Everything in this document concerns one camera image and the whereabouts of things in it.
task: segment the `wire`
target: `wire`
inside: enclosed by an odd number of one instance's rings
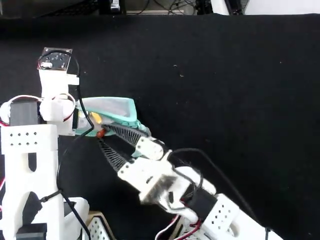
[[[166,226],[164,229],[162,229],[161,231],[159,231],[159,232],[156,234],[154,240],[158,240],[159,237],[160,237],[160,235],[163,234],[164,232],[166,232],[169,228],[171,228],[171,227],[176,223],[176,221],[179,219],[179,217],[180,217],[179,215],[176,215],[176,216],[174,217],[174,219],[170,222],[170,224],[169,224],[168,226]]]
[[[5,183],[6,183],[6,178],[4,177],[0,182],[0,192],[4,188]]]
[[[196,231],[198,231],[201,227],[201,221],[198,220],[198,222],[196,223],[196,226],[193,230],[191,230],[190,232],[188,232],[187,234],[183,235],[183,236],[179,236],[177,238],[175,238],[174,240],[183,240],[186,239],[188,237],[190,237],[191,235],[193,235]]]
[[[190,177],[188,177],[188,176],[184,175],[182,172],[176,170],[174,166],[172,166],[172,171],[174,171],[176,174],[178,174],[179,176],[183,177],[184,179],[188,180],[192,184],[192,186],[193,186],[192,198],[193,198],[195,196],[196,191],[197,191],[196,183]],[[166,198],[166,203],[168,204],[168,207],[170,208],[170,210],[173,210],[173,211],[179,211],[179,210],[187,209],[186,206],[183,206],[183,207],[171,207],[171,203],[170,203],[169,197]]]
[[[0,182],[0,191],[4,188],[5,183],[6,183],[6,178],[4,177]]]
[[[149,7],[150,2],[151,2],[151,0],[147,0],[145,5],[144,5],[144,7],[143,7],[143,9],[140,12],[136,13],[135,15],[142,14]]]
[[[52,100],[54,100],[56,97],[60,96],[60,95],[66,95],[69,98],[71,98],[72,102],[73,102],[73,107],[72,107],[72,112],[63,119],[63,121],[67,121],[69,118],[71,118],[72,114],[74,114],[74,111],[76,109],[76,100],[75,98],[70,94],[70,93],[60,93],[59,95],[55,96],[54,98],[52,98]]]
[[[23,98],[29,98],[29,99],[36,99],[38,101],[41,101],[41,97],[38,97],[38,96],[32,96],[32,95],[18,95],[18,96],[15,96],[13,98],[11,98],[8,103],[12,103],[13,101],[17,100],[17,99],[23,99]]]
[[[53,54],[53,53],[61,53],[61,54],[65,54],[65,55],[68,55],[68,56],[72,56],[72,58],[74,59],[76,65],[77,65],[77,74],[76,76],[79,78],[80,76],[80,66],[79,66],[79,63],[78,63],[78,60],[77,58],[71,53],[71,52],[68,52],[68,51],[65,51],[65,50],[51,50],[51,51],[48,51],[46,52],[45,54],[43,54],[42,56],[39,57],[38,59],[38,66],[41,68],[41,69],[45,69],[43,67],[40,66],[40,63],[39,61],[42,60],[44,57],[50,55],[50,54]],[[67,195],[63,192],[63,189],[61,188],[60,186],[60,183],[59,183],[59,176],[60,176],[60,170],[61,170],[61,166],[62,166],[62,163],[64,162],[64,158],[66,157],[67,155],[67,152],[68,150],[70,149],[70,147],[74,146],[75,143],[77,141],[79,141],[81,138],[83,138],[85,135],[87,135],[88,133],[90,133],[94,128],[94,124],[93,122],[91,121],[87,111],[86,111],[86,108],[84,106],[84,103],[83,103],[83,100],[82,100],[82,95],[81,95],[81,89],[80,89],[80,85],[78,85],[76,87],[76,91],[77,91],[77,95],[78,95],[78,100],[79,100],[79,103],[80,103],[80,106],[81,106],[81,109],[83,111],[83,114],[85,116],[85,118],[87,119],[87,121],[89,122],[90,124],[90,128],[85,131],[84,133],[82,133],[80,136],[78,136],[77,138],[75,138],[71,145],[69,145],[69,147],[67,147],[61,157],[61,160],[60,160],[60,163],[59,163],[59,166],[58,166],[58,170],[57,170],[57,173],[56,173],[56,185],[57,185],[57,188],[59,189],[61,195],[63,196],[63,198],[65,199],[66,203],[69,205],[71,211],[73,212],[73,214],[75,215],[76,219],[79,221],[79,223],[81,224],[82,228],[84,229],[84,231],[86,232],[86,234],[88,235],[88,238],[89,240],[91,240],[91,235],[90,235],[90,231],[88,229],[88,227],[86,226],[86,224],[84,223],[84,221],[81,219],[81,217],[79,216],[78,212],[76,211],[76,209],[74,208],[73,204],[71,203],[71,201],[69,200],[69,198],[67,197]]]
[[[78,85],[77,88],[77,95],[78,95],[78,99],[79,99],[79,103],[80,103],[80,106],[81,106],[81,109],[83,111],[83,114],[85,116],[85,118],[87,119],[87,121],[89,122],[91,128],[89,128],[87,131],[85,131],[84,133],[82,133],[81,135],[79,135],[78,137],[76,137],[71,145],[69,145],[63,152],[62,154],[62,157],[61,157],[61,160],[60,160],[60,163],[59,163],[59,166],[58,166],[58,170],[57,170],[57,173],[56,173],[56,185],[58,187],[59,190],[61,190],[61,195],[63,196],[63,198],[65,199],[66,203],[69,205],[70,209],[72,210],[72,212],[74,213],[75,217],[77,218],[77,220],[79,221],[79,223],[81,224],[81,226],[83,227],[83,229],[85,230],[86,234],[88,235],[89,237],[89,240],[91,240],[91,235],[90,235],[90,232],[89,232],[89,229],[88,227],[86,226],[86,224],[84,223],[84,221],[81,219],[81,217],[79,216],[78,212],[76,211],[76,209],[73,207],[71,201],[68,199],[68,197],[65,195],[65,193],[63,192],[63,189],[60,187],[60,182],[59,182],[59,176],[60,176],[60,170],[61,170],[61,166],[62,166],[62,163],[64,162],[64,158],[66,157],[67,153],[68,153],[68,150],[70,150],[70,148],[72,148],[75,143],[77,141],[79,141],[81,138],[83,138],[84,136],[86,136],[88,133],[90,133],[94,128],[95,128],[95,125],[93,124],[93,122],[91,121],[87,111],[86,111],[86,108],[84,106],[84,103],[83,103],[83,100],[82,100],[82,95],[81,95],[81,89],[80,89],[80,86]]]
[[[4,121],[0,121],[1,127],[9,127],[9,124],[5,123]]]
[[[183,151],[181,151],[180,149],[176,149],[176,150],[173,150],[172,152],[169,153],[168,157],[167,157],[167,160],[169,161],[170,158],[177,154],[177,153],[181,153]],[[199,184],[197,185],[190,177],[186,176],[185,174],[183,174],[182,172],[178,171],[177,169],[174,168],[174,166],[172,166],[172,171],[174,171],[176,174],[178,174],[179,176],[183,177],[184,179],[188,180],[192,186],[193,186],[193,191],[189,194],[187,194],[185,197],[189,197],[189,195],[191,195],[191,199],[190,199],[190,203],[193,203],[196,198],[197,198],[197,191],[202,187],[202,184],[203,184],[203,181],[204,181],[204,176],[201,174],[201,172],[197,169],[195,169],[194,167],[192,167],[190,164],[187,164],[186,162],[182,161],[181,159],[178,158],[178,160],[184,164],[184,165],[187,165],[189,166],[190,168],[192,168],[194,171],[196,171],[199,175],[200,175],[200,182]],[[168,207],[173,210],[173,211],[179,211],[179,210],[183,210],[183,209],[187,209],[186,206],[183,206],[183,207],[176,207],[176,208],[173,208],[171,207],[171,204],[170,204],[170,201],[169,201],[169,198],[166,198],[166,203],[168,204]]]
[[[18,95],[18,96],[15,96],[15,97],[11,98],[9,101],[6,102],[8,104],[8,108],[10,107],[10,105],[11,105],[11,103],[13,101],[18,100],[18,99],[23,99],[23,98],[36,99],[38,101],[42,101],[42,98],[37,97],[37,96],[33,96],[33,95]],[[10,118],[10,110],[8,110],[8,112],[4,112],[4,114],[7,115],[8,119]],[[1,127],[9,127],[9,125],[10,125],[9,122],[5,122],[5,121],[0,120],[0,126]]]
[[[174,10],[178,10],[180,13],[185,14],[184,12],[180,11],[181,8],[185,7],[185,6],[191,6],[193,7],[193,13],[192,15],[195,14],[196,12],[196,6],[194,5],[193,2],[188,1],[188,0],[179,0],[178,2],[176,2],[177,0],[174,0],[172,2],[172,4],[170,5],[169,11],[171,11],[173,13]]]
[[[229,187],[232,189],[232,191],[236,194],[236,196],[241,201],[242,205],[246,208],[247,212],[258,223],[258,218],[254,211],[252,210],[249,203],[246,201],[246,199],[242,196],[242,194],[238,191],[238,189],[235,187],[235,185],[231,182],[231,180],[225,175],[225,173],[211,160],[211,158],[201,149],[198,148],[181,148],[175,150],[175,153],[185,153],[185,152],[196,152],[203,156],[203,158],[219,173],[219,175],[223,178],[223,180],[229,185]]]

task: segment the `black surface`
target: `black surface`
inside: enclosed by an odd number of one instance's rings
[[[207,152],[264,225],[286,240],[317,240],[319,26],[317,15],[0,21],[0,100],[39,96],[43,47],[73,48],[85,97],[134,98],[156,138]],[[60,138],[60,153],[71,141]],[[157,206],[139,205],[96,140],[70,152],[65,192],[101,210],[119,239],[153,239],[170,222]],[[238,203],[204,160],[186,160]]]

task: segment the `white wire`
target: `white wire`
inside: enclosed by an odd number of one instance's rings
[[[73,102],[72,112],[67,117],[64,118],[64,119],[68,119],[74,113],[74,111],[76,109],[76,104],[77,104],[76,99],[70,93],[60,93],[59,95],[55,96],[53,99],[55,99],[56,97],[58,97],[60,95],[66,95],[72,99],[72,102]]]
[[[1,191],[2,188],[4,187],[5,182],[6,182],[6,178],[4,177],[3,180],[2,180],[2,182],[0,183],[0,191]]]
[[[164,229],[162,229],[161,231],[159,231],[159,232],[156,234],[154,240],[158,240],[158,238],[159,238],[159,236],[160,236],[161,234],[163,234],[163,233],[164,233],[165,231],[167,231],[173,224],[175,224],[175,222],[178,220],[179,216],[180,216],[180,215],[175,216],[175,218],[172,220],[172,222],[171,222],[166,228],[164,228]]]
[[[14,100],[20,99],[20,98],[30,98],[30,99],[36,99],[38,101],[41,101],[41,97],[32,96],[32,95],[18,95],[13,98],[11,98],[8,103],[12,103]]]

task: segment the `perforated bracket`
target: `perforated bracket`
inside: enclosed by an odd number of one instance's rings
[[[24,154],[58,149],[57,126],[51,124],[1,128],[2,154]]]
[[[90,224],[88,225],[88,229],[90,231],[91,240],[110,240],[111,237],[108,235],[108,231],[106,230],[102,220],[95,216]],[[82,239],[89,239],[86,235],[86,232],[82,230]]]
[[[217,194],[215,197],[217,202],[202,225],[211,236],[228,232],[240,211],[239,207],[224,194]]]
[[[164,149],[161,145],[153,142],[147,137],[140,137],[135,149],[150,160],[160,160],[164,155]]]

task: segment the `black wire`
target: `black wire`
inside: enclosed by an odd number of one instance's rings
[[[86,234],[88,235],[89,237],[89,240],[91,240],[91,235],[90,235],[90,231],[88,229],[88,227],[86,226],[86,224],[84,223],[84,221],[81,219],[81,217],[79,216],[78,212],[76,211],[76,209],[74,208],[74,206],[72,205],[72,203],[70,202],[70,200],[68,199],[68,197],[65,195],[65,193],[63,192],[62,188],[60,187],[60,183],[59,183],[59,176],[60,176],[60,170],[61,170],[61,166],[62,166],[62,163],[65,161],[64,158],[66,157],[67,153],[68,153],[68,150],[70,150],[70,148],[72,148],[76,142],[78,142],[81,138],[83,138],[84,136],[86,136],[88,133],[90,133],[94,128],[95,128],[95,125],[93,124],[93,122],[91,121],[86,109],[85,109],[85,106],[84,106],[84,103],[83,103],[83,100],[82,100],[82,95],[81,95],[81,89],[80,89],[80,85],[78,85],[76,87],[76,90],[77,90],[77,95],[78,95],[78,100],[79,100],[79,103],[80,103],[80,106],[81,106],[81,109],[83,111],[83,114],[85,116],[85,118],[87,119],[87,121],[89,122],[90,124],[90,128],[85,131],[84,133],[82,133],[81,135],[79,135],[78,137],[76,137],[71,145],[69,145],[63,152],[62,154],[62,157],[61,157],[61,160],[60,160],[60,163],[59,163],[59,167],[58,167],[58,170],[57,170],[57,174],[56,174],[56,185],[58,187],[59,190],[61,190],[61,195],[63,196],[63,198],[65,199],[66,203],[69,205],[70,209],[72,210],[72,212],[74,213],[76,219],[79,221],[79,223],[81,224],[81,226],[83,227],[84,231],[86,232]]]
[[[192,7],[193,7],[193,13],[192,13],[192,15],[195,15],[195,12],[196,12],[196,7],[195,7],[195,5],[193,5],[192,2],[187,1],[187,0],[179,0],[177,3],[176,3],[176,0],[174,0],[174,1],[172,2],[172,4],[171,4],[169,10],[170,10],[172,13],[174,13],[174,12],[173,12],[174,10],[178,10],[180,13],[185,14],[184,12],[180,11],[180,8],[183,8],[183,7],[185,7],[185,6],[192,6]]]
[[[242,196],[242,194],[238,191],[238,189],[235,187],[235,185],[231,182],[231,180],[225,175],[225,173],[211,160],[211,158],[201,149],[198,148],[181,148],[175,150],[176,153],[185,153],[185,152],[196,152],[200,153],[206,161],[220,174],[220,176],[223,178],[223,180],[229,185],[229,187],[232,189],[232,191],[236,194],[236,196],[241,201],[242,205],[246,208],[247,212],[258,223],[258,218],[254,211],[252,210],[249,203],[245,200],[245,198]]]
[[[151,2],[151,0],[147,0],[145,5],[144,5],[144,7],[143,7],[143,9],[140,12],[138,12],[136,15],[142,14],[148,8],[150,2]]]
[[[174,154],[177,154],[177,153],[180,153],[180,150],[179,150],[179,149],[173,150],[172,152],[170,152],[169,155],[168,155],[168,157],[167,157],[167,160],[169,161],[170,158],[171,158]],[[204,181],[204,176],[201,174],[201,172],[200,172],[198,169],[192,167],[190,164],[182,161],[180,158],[178,158],[178,160],[179,160],[179,162],[181,162],[182,164],[191,167],[194,171],[196,171],[196,172],[200,175],[200,182],[199,182],[199,184],[197,185],[190,177],[188,177],[188,176],[186,176],[185,174],[183,174],[182,172],[176,170],[175,167],[172,166],[172,170],[173,170],[176,174],[178,174],[179,176],[185,178],[186,180],[188,180],[188,181],[192,184],[192,186],[193,186],[193,191],[192,191],[191,193],[188,193],[188,194],[185,196],[185,197],[187,198],[187,197],[189,197],[189,195],[191,195],[191,199],[190,199],[190,202],[189,202],[189,203],[192,204],[192,203],[196,200],[196,198],[197,198],[197,191],[202,187],[202,184],[203,184],[203,181]],[[186,207],[186,206],[173,208],[173,207],[171,207],[171,205],[170,205],[169,199],[167,199],[167,204],[168,204],[169,208],[170,208],[171,210],[174,210],[174,211],[183,210],[183,209],[187,209],[187,208],[188,208],[188,207]]]
[[[42,60],[43,58],[45,58],[46,56],[49,56],[50,54],[53,54],[53,53],[61,53],[61,54],[66,54],[68,56],[72,56],[72,58],[74,59],[76,65],[77,65],[77,74],[76,76],[79,77],[80,76],[80,66],[79,66],[79,63],[78,63],[78,60],[77,58],[72,55],[72,53],[68,52],[68,51],[65,51],[65,50],[51,50],[51,51],[48,51],[46,52],[45,54],[43,54],[42,56],[39,57],[38,59],[38,65],[41,69],[45,69],[45,68],[42,68],[39,64],[39,61]],[[83,103],[83,100],[82,100],[82,95],[81,95],[81,89],[80,89],[80,85],[78,85],[76,87],[76,91],[77,91],[77,95],[78,95],[78,100],[79,100],[79,103],[80,103],[80,106],[81,106],[81,109],[83,111],[83,114],[85,116],[85,118],[87,119],[87,121],[89,122],[91,128],[89,128],[87,131],[85,131],[84,133],[82,133],[80,136],[78,136],[76,139],[74,139],[71,143],[71,145],[69,145],[65,151],[63,152],[62,154],[62,157],[61,157],[61,160],[60,160],[60,163],[59,163],[59,166],[58,166],[58,170],[57,170],[57,173],[56,173],[56,185],[57,185],[57,188],[58,188],[58,192],[63,196],[63,198],[65,199],[66,203],[69,205],[71,211],[73,212],[74,216],[76,217],[76,219],[79,221],[80,225],[82,226],[82,228],[84,229],[84,231],[86,232],[86,234],[88,235],[88,238],[89,240],[91,240],[91,235],[90,235],[90,231],[88,229],[88,227],[86,226],[86,224],[84,223],[84,221],[82,220],[82,218],[80,217],[79,213],[77,212],[77,210],[75,209],[75,207],[73,206],[73,204],[71,203],[71,201],[69,200],[69,198],[67,197],[67,195],[64,193],[63,189],[60,187],[60,183],[59,183],[59,176],[60,176],[60,170],[61,170],[61,166],[62,166],[62,163],[64,162],[64,158],[66,157],[67,155],[67,152],[68,150],[70,149],[70,147],[74,146],[75,143],[80,140],[81,138],[83,138],[85,135],[87,135],[88,133],[90,133],[94,128],[95,128],[95,125],[93,124],[93,122],[91,121],[87,111],[86,111],[86,108],[84,106],[84,103]]]

